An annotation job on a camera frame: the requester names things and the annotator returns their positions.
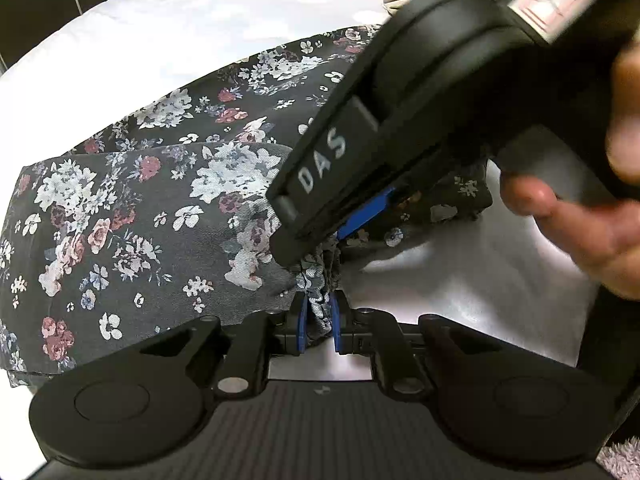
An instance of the black device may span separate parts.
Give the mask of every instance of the black device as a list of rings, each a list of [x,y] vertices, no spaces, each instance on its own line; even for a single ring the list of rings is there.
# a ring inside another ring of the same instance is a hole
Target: black device
[[[614,396],[591,376],[443,317],[332,301],[337,351],[369,355],[373,380],[268,380],[272,356],[305,349],[301,292],[240,325],[204,316],[46,383],[32,478],[609,478],[593,460]]]
[[[640,0],[414,0],[346,73],[268,189],[292,264],[337,232],[533,125],[560,137],[615,196],[604,154],[610,69]]]
[[[640,0],[414,0],[268,190],[274,257],[347,236],[531,124],[632,196],[603,142],[610,66],[639,22]],[[337,291],[335,349],[370,356],[373,379],[268,380],[273,356],[304,351],[307,309],[297,293],[240,325],[205,316],[49,381],[30,408],[49,460],[33,479],[609,478],[594,458],[620,422],[616,392],[439,316],[399,324]]]

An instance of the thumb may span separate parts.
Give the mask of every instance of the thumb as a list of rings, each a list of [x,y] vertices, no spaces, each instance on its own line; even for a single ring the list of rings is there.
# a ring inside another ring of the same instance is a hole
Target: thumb
[[[613,67],[613,116],[607,156],[624,182],[640,183],[640,44],[624,51]]]

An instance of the floral skirt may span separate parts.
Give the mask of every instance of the floral skirt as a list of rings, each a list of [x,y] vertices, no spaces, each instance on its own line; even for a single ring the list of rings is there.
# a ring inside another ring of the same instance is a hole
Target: floral skirt
[[[427,224],[489,206],[481,160],[292,268],[273,260],[265,191],[376,29],[240,60],[24,168],[0,238],[0,366],[12,384],[37,387],[197,316],[230,324],[287,309],[297,290],[320,340],[341,257],[401,249]]]

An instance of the blue clip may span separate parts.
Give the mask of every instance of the blue clip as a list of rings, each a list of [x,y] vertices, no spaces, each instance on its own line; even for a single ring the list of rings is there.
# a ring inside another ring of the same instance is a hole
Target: blue clip
[[[384,190],[382,193],[369,200],[360,209],[357,209],[347,219],[347,221],[338,228],[338,240],[344,240],[347,236],[349,236],[351,233],[356,232],[374,216],[377,216],[379,213],[384,211],[386,209],[386,206],[388,205],[388,196],[393,190],[393,187]]]
[[[298,317],[298,331],[296,333],[296,340],[298,342],[298,351],[303,354],[306,349],[306,311],[309,306],[308,294],[305,294],[305,300],[302,304],[302,310]]]
[[[335,299],[335,294],[329,294],[329,305],[331,306],[331,327],[334,333],[334,349],[336,353],[340,353],[340,309],[338,308],[338,302]]]

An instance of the pink fluffy rug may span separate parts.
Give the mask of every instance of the pink fluffy rug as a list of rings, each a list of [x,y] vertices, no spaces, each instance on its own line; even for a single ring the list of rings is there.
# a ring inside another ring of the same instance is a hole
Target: pink fluffy rug
[[[618,480],[640,480],[640,438],[603,447],[597,462]]]

